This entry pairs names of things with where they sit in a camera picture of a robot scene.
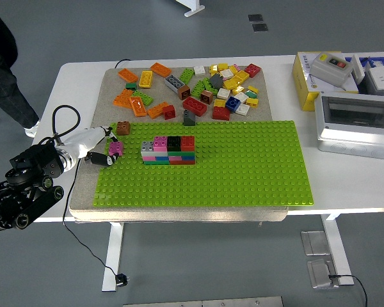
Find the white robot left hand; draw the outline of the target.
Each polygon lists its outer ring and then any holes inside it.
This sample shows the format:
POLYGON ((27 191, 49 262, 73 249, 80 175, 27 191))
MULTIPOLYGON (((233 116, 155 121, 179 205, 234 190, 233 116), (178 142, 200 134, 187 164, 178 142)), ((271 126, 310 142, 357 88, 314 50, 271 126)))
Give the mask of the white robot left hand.
POLYGON ((64 170, 72 169, 79 159, 86 157, 87 153, 104 138, 110 138, 114 142, 118 141, 112 128, 107 126, 85 129, 67 138, 57 149, 60 156, 65 159, 64 170))

